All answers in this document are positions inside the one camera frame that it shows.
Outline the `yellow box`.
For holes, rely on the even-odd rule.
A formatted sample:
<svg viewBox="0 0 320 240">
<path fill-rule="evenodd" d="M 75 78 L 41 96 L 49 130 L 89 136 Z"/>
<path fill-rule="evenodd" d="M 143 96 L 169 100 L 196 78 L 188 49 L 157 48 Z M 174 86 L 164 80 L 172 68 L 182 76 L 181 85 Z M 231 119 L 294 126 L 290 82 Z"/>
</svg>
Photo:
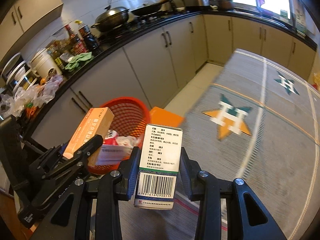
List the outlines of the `yellow box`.
<svg viewBox="0 0 320 240">
<path fill-rule="evenodd" d="M 150 113 L 150 123 L 154 125 L 163 125 L 178 127 L 184 121 L 184 117 L 171 113 L 159 107 L 153 107 Z"/>
</svg>

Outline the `crumpled plastic bags on counter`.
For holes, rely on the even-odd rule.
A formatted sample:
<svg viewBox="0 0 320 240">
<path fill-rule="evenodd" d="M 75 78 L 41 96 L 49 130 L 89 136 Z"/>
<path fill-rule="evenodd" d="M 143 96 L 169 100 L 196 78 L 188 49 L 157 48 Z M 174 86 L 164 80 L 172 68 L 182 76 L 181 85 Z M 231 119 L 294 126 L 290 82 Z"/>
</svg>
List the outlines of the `crumpled plastic bags on counter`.
<svg viewBox="0 0 320 240">
<path fill-rule="evenodd" d="M 1 94 L 1 121 L 10 115 L 20 117 L 28 107 L 42 107 L 55 97 L 63 82 L 63 76 L 56 74 L 43 85 L 32 85 L 27 90 L 18 88 L 15 95 Z"/>
</svg>

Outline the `silver rice cooker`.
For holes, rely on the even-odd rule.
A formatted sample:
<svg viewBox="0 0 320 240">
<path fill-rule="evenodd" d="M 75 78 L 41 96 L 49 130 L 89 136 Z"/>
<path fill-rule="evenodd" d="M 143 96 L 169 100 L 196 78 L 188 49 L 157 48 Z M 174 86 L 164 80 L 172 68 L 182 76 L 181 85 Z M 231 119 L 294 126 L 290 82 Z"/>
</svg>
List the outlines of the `silver rice cooker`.
<svg viewBox="0 0 320 240">
<path fill-rule="evenodd" d="M 210 8 L 209 0 L 182 0 L 188 11 L 207 10 Z"/>
</svg>

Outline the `dark cooking pot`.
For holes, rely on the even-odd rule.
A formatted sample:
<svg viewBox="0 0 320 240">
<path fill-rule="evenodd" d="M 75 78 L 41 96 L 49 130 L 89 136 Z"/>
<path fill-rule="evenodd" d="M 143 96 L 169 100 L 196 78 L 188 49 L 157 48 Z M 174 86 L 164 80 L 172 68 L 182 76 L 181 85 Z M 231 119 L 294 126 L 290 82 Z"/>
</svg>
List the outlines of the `dark cooking pot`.
<svg viewBox="0 0 320 240">
<path fill-rule="evenodd" d="M 217 6 L 219 11 L 232 11 L 234 10 L 233 0 L 210 0 L 213 5 Z"/>
</svg>

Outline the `red plastic basket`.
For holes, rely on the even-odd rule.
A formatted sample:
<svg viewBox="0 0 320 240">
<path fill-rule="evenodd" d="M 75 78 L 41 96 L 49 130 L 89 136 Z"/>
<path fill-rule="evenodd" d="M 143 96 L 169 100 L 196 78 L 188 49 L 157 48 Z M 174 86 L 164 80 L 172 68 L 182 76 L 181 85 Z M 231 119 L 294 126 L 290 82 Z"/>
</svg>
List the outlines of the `red plastic basket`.
<svg viewBox="0 0 320 240">
<path fill-rule="evenodd" d="M 138 147 L 143 144 L 146 125 L 150 121 L 149 110 L 139 99 L 133 97 L 119 97 L 100 105 L 108 107 L 114 114 L 110 129 L 119 136 L 138 138 Z"/>
</svg>

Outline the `green cloth on counter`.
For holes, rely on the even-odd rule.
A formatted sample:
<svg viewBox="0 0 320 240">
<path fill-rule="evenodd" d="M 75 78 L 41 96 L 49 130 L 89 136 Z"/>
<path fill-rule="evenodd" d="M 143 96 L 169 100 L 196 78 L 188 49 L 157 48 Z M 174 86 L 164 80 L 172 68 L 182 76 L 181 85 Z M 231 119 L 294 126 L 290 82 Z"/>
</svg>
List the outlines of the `green cloth on counter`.
<svg viewBox="0 0 320 240">
<path fill-rule="evenodd" d="M 71 59 L 67 66 L 65 66 L 65 70 L 71 72 L 72 70 L 78 68 L 80 65 L 90 61 L 92 57 L 93 56 L 91 52 L 76 55 Z"/>
</svg>

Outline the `steel wok with lid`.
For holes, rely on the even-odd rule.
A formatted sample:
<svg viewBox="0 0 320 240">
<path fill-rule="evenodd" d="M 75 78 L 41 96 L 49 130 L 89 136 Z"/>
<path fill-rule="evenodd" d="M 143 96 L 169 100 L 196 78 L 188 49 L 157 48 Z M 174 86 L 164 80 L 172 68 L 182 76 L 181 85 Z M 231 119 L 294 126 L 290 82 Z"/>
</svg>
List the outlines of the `steel wok with lid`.
<svg viewBox="0 0 320 240">
<path fill-rule="evenodd" d="M 111 8 L 109 5 L 105 11 L 100 14 L 91 28 L 98 29 L 101 33 L 106 33 L 112 29 L 125 24 L 129 19 L 129 9 L 125 7 Z"/>
</svg>

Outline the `red white paper package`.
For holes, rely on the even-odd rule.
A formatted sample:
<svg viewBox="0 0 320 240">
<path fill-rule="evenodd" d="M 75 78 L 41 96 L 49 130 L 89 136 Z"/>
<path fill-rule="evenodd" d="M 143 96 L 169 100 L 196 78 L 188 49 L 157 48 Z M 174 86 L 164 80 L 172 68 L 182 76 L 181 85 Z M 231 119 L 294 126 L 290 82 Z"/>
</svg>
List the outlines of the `red white paper package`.
<svg viewBox="0 0 320 240">
<path fill-rule="evenodd" d="M 119 137 L 119 134 L 115 130 L 109 129 L 103 144 L 117 146 L 117 137 Z"/>
</svg>

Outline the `long white medicine box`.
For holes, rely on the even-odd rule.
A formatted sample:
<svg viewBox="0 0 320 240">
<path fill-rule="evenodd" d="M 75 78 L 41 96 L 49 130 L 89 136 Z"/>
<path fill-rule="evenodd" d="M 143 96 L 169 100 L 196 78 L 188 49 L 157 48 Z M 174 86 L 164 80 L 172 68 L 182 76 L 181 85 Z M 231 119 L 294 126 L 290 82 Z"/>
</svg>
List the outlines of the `long white medicine box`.
<svg viewBox="0 0 320 240">
<path fill-rule="evenodd" d="M 132 147 L 119 145 L 103 145 L 97 157 L 96 165 L 116 165 L 129 157 Z"/>
</svg>

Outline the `grey patterned tablecloth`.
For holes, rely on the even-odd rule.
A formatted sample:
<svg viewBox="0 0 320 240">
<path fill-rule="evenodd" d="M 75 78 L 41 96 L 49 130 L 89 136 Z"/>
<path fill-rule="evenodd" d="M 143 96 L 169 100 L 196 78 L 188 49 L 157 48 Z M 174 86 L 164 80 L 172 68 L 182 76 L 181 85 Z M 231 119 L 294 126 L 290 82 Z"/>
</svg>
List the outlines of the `grey patterned tablecloth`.
<svg viewBox="0 0 320 240">
<path fill-rule="evenodd" d="M 183 146 L 217 178 L 242 178 L 287 239 L 319 213 L 319 93 L 287 68 L 237 49 L 186 114 Z"/>
</svg>

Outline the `orange medicine box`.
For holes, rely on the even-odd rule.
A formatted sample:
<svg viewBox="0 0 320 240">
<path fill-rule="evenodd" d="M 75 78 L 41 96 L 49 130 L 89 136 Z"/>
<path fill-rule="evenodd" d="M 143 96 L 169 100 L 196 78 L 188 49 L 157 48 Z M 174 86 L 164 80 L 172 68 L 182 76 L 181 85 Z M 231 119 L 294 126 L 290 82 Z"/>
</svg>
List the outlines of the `orange medicine box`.
<svg viewBox="0 0 320 240">
<path fill-rule="evenodd" d="M 91 108 L 80 122 L 62 155 L 71 159 L 77 150 L 96 134 L 105 139 L 113 119 L 114 114 L 108 107 Z"/>
</svg>

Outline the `white green medicine box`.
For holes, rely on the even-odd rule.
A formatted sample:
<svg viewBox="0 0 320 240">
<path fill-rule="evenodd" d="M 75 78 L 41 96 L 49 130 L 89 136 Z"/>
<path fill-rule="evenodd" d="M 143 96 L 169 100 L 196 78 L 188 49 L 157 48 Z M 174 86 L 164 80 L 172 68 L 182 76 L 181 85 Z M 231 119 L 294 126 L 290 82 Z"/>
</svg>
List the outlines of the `white green medicine box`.
<svg viewBox="0 0 320 240">
<path fill-rule="evenodd" d="M 171 210 L 180 167 L 183 131 L 148 124 L 140 157 L 134 206 Z"/>
</svg>

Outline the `dark sauce bottle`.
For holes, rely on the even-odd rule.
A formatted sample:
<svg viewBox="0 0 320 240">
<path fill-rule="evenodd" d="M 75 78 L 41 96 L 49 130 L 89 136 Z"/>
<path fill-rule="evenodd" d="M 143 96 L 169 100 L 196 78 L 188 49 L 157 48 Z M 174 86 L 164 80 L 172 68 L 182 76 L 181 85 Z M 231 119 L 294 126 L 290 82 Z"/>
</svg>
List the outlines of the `dark sauce bottle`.
<svg viewBox="0 0 320 240">
<path fill-rule="evenodd" d="M 88 25 L 84 24 L 80 20 L 76 20 L 75 23 L 78 25 L 78 31 L 86 45 L 86 48 L 91 51 L 94 56 L 97 56 L 101 52 L 97 38 L 91 33 Z"/>
</svg>

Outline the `clear plastic bag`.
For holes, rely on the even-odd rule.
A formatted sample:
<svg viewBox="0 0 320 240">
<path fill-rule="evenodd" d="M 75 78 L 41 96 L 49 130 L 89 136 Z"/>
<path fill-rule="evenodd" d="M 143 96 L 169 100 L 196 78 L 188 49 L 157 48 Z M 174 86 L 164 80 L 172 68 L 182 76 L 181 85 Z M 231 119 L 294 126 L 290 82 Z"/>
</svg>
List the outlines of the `clear plastic bag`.
<svg viewBox="0 0 320 240">
<path fill-rule="evenodd" d="M 116 137 L 116 143 L 118 146 L 135 147 L 141 143 L 141 138 L 127 136 L 127 137 Z"/>
</svg>

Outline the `black frying pan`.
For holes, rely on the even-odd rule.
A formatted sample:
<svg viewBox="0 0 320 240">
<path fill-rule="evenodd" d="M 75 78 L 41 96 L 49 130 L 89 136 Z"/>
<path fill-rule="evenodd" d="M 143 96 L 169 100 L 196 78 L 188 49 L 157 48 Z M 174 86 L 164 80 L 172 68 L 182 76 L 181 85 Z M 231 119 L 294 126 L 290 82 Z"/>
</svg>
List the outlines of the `black frying pan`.
<svg viewBox="0 0 320 240">
<path fill-rule="evenodd" d="M 170 0 L 160 0 L 157 3 L 152 3 L 134 10 L 131 10 L 131 13 L 135 16 L 146 16 L 146 15 L 151 15 L 154 14 L 158 11 L 160 11 L 162 5 L 164 3 L 170 2 Z"/>
</svg>

